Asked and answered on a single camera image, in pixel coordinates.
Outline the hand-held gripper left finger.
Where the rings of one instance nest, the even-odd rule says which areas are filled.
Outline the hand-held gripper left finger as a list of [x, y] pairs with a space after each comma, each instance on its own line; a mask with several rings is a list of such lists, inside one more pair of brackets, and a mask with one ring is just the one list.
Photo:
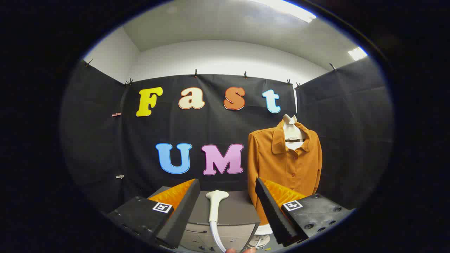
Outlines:
[[153, 197], [133, 197], [106, 214], [106, 217], [149, 245], [176, 249], [199, 193], [199, 179], [192, 179]]

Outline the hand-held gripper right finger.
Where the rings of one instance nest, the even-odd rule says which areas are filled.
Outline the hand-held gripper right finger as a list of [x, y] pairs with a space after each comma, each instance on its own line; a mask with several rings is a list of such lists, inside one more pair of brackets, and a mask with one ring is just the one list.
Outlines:
[[260, 177], [256, 179], [255, 192], [277, 243], [284, 247], [322, 234], [355, 211], [321, 194], [305, 196]]

